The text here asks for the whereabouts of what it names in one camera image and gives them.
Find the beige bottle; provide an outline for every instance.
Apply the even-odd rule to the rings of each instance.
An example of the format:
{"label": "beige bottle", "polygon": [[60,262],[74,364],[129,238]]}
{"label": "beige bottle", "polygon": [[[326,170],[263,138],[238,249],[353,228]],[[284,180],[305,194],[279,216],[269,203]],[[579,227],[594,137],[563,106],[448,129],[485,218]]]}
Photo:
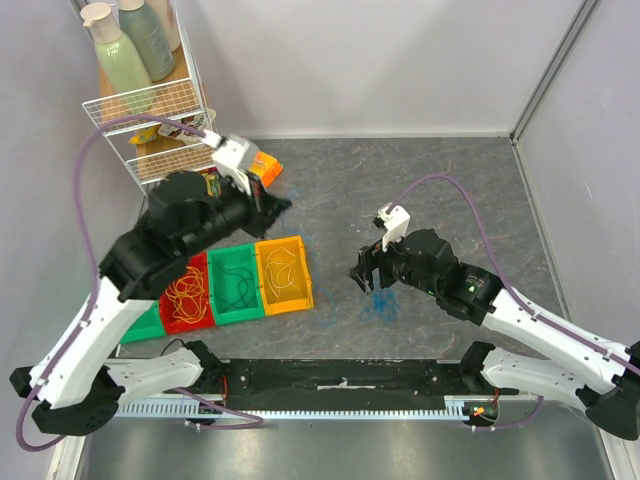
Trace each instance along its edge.
{"label": "beige bottle", "polygon": [[[151,86],[151,79],[131,39],[120,30],[111,7],[103,2],[90,3],[80,16],[91,30],[98,62],[117,93],[131,92]],[[144,112],[154,100],[152,91],[124,95],[121,99],[131,113]]]}
{"label": "beige bottle", "polygon": [[146,0],[146,3],[158,15],[162,29],[169,40],[169,48],[172,52],[175,51],[180,46],[180,30],[171,2],[169,0]]}

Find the white wall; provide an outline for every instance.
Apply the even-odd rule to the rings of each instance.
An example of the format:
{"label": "white wall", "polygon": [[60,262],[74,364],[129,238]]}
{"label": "white wall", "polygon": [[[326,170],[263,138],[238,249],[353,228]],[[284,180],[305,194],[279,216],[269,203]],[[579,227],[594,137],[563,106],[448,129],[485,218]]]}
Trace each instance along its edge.
{"label": "white wall", "polygon": [[640,3],[601,2],[521,144],[573,320],[640,340]]}
{"label": "white wall", "polygon": [[183,0],[218,126],[508,132],[580,0]]}
{"label": "white wall", "polygon": [[[0,476],[44,478],[50,452],[19,450],[21,400],[9,385],[18,366],[39,361],[77,312],[88,266],[72,210],[71,172],[94,131],[81,102],[97,95],[88,37],[66,1],[14,4],[0,16]],[[130,228],[140,190],[105,142],[84,172],[86,212],[97,253]],[[44,436],[28,428],[33,443]]]}

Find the yellow bin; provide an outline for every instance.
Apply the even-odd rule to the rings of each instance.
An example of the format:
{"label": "yellow bin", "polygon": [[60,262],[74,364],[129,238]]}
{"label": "yellow bin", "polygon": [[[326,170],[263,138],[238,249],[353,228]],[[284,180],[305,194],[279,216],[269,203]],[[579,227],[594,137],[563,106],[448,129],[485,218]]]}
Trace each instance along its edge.
{"label": "yellow bin", "polygon": [[267,315],[313,308],[311,275],[302,237],[256,243],[256,261]]}

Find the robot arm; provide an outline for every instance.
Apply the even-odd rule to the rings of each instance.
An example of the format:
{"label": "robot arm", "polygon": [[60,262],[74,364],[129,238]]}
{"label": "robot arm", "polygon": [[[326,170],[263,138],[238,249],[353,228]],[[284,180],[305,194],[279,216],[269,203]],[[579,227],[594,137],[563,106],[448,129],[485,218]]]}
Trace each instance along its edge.
{"label": "robot arm", "polygon": [[638,438],[640,378],[612,357],[640,365],[639,344],[627,348],[596,336],[514,290],[534,312],[528,314],[500,278],[459,262],[451,245],[433,229],[405,236],[408,213],[400,206],[390,213],[387,208],[381,208],[374,220],[384,230],[383,238],[361,248],[358,264],[349,272],[365,293],[373,290],[377,269],[381,288],[397,281],[417,288],[435,297],[447,314],[508,335],[549,359],[515,355],[476,342],[461,362],[463,378],[470,385],[488,382],[558,400],[584,411],[593,423],[614,435]]}
{"label": "robot arm", "polygon": [[[202,342],[133,365],[104,366],[140,314],[186,272],[191,256],[237,229],[264,237],[291,205],[267,193],[248,172],[257,153],[254,144],[213,132],[207,132],[205,143],[214,147],[213,161],[225,175],[219,197],[208,195],[198,173],[174,173],[161,181],[149,193],[148,210],[100,263],[99,296],[88,320],[82,313],[89,299],[40,363],[11,375],[20,396],[39,389],[32,416],[43,433],[87,435],[127,403],[176,387],[210,390],[217,381],[220,362]],[[41,381],[72,336],[47,381]]]}

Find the bottle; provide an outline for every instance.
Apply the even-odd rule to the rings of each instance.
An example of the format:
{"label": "bottle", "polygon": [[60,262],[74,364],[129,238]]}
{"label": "bottle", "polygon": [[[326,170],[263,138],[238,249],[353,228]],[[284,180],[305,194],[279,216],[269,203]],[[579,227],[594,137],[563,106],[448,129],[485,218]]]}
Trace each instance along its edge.
{"label": "bottle", "polygon": [[169,41],[169,48],[172,52],[175,52],[180,46],[181,40],[176,13],[173,11],[171,2],[169,0],[146,0],[146,2],[158,15],[164,34]]}
{"label": "bottle", "polygon": [[[80,16],[93,36],[98,62],[117,93],[152,85],[136,47],[118,27],[108,4],[90,3],[80,11]],[[154,98],[153,92],[145,91],[125,95],[122,102],[129,112],[140,113],[151,107]]]}
{"label": "bottle", "polygon": [[144,0],[118,0],[120,28],[131,37],[152,82],[162,80],[176,66],[156,12]]}

